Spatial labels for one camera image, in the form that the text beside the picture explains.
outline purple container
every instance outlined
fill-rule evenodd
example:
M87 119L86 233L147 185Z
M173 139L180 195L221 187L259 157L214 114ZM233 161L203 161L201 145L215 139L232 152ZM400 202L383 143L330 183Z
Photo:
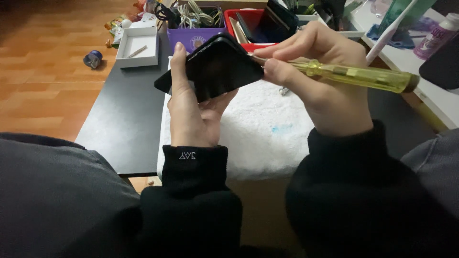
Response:
M225 32L227 29L223 14L221 14L220 19L223 21L222 28L168 28L169 44L172 51L174 51L175 44L181 42L185 46L186 51L192 53L212 36L220 32Z

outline yellow screwdriver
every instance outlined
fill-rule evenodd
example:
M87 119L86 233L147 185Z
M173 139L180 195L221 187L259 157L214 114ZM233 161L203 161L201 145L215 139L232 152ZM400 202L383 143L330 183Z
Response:
M261 65L268 60L267 58L254 56L252 53L248 55ZM395 93L412 92L419 83L419 76L408 72L372 67L358 68L345 65L322 64L315 59L308 62L288 61L287 63L310 77L319 75L336 82L388 90Z

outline sleeve cuff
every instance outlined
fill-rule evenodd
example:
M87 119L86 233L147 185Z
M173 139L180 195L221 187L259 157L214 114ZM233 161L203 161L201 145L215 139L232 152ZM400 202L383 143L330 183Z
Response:
M195 195L226 190L228 149L164 145L162 185L174 194Z
M373 125L370 131L347 137L324 136L314 128L308 137L310 176L356 183L381 183L391 177L384 169L389 158L384 124L373 120Z

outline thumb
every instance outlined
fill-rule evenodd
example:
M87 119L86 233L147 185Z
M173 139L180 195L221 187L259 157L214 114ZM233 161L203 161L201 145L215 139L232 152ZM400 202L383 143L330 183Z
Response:
M273 58L268 59L264 64L264 79L288 88L305 103L315 99L329 87L309 78L292 65Z
M171 59L172 96L189 90L188 78L185 72L186 50L182 43L175 44L174 56Z

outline wooden floor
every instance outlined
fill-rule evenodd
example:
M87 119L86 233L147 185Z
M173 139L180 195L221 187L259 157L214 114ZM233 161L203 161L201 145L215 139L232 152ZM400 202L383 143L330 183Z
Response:
M133 0L7 1L0 29L0 131L75 140L113 64L104 24ZM99 50L94 70L83 57Z

